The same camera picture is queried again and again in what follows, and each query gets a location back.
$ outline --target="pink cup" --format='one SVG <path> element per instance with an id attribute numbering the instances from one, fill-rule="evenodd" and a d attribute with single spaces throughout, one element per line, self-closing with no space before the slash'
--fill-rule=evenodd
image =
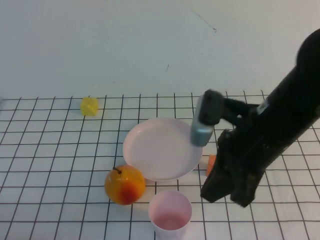
<path id="1" fill-rule="evenodd" d="M 159 240 L 181 240 L 192 215 L 189 199 L 178 191 L 161 191 L 149 203 L 149 218 Z"/>

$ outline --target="grid pattern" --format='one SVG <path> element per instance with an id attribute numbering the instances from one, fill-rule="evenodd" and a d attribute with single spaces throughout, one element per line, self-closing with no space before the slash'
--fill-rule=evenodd
<path id="1" fill-rule="evenodd" d="M 259 104 L 256 94 L 226 97 Z M 136 124 L 170 117 L 190 124 L 198 96 L 99 98 L 97 116 L 82 116 L 81 98 L 6 99 L 0 110 L 0 240 L 156 240 L 148 219 L 150 199 L 178 190 L 192 203 L 186 240 L 319 240 L 320 121 L 266 170 L 247 208 L 227 196 L 200 198 L 208 156 L 233 126 L 215 126 L 199 165 L 179 180 L 146 182 L 129 206 L 104 191 L 108 172 L 125 163 L 123 142 Z"/>

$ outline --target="pink plate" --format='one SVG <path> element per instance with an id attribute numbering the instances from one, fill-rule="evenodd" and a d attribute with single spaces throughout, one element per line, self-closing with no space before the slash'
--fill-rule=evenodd
<path id="1" fill-rule="evenodd" d="M 146 120 L 126 136 L 124 160 L 140 170 L 146 179 L 178 179 L 190 173 L 202 156 L 202 147 L 190 141 L 190 131 L 190 125 L 174 118 Z"/>

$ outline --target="yellow cube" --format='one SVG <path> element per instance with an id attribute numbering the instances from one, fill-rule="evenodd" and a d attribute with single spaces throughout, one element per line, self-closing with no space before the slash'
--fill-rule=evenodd
<path id="1" fill-rule="evenodd" d="M 96 97 L 84 97 L 80 109 L 82 115 L 95 116 L 98 112 L 98 99 Z"/>

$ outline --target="wall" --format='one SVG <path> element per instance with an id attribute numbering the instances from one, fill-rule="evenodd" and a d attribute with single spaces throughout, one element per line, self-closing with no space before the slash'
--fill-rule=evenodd
<path id="1" fill-rule="evenodd" d="M 2 0 L 0 95 L 272 89 L 320 0 Z"/>

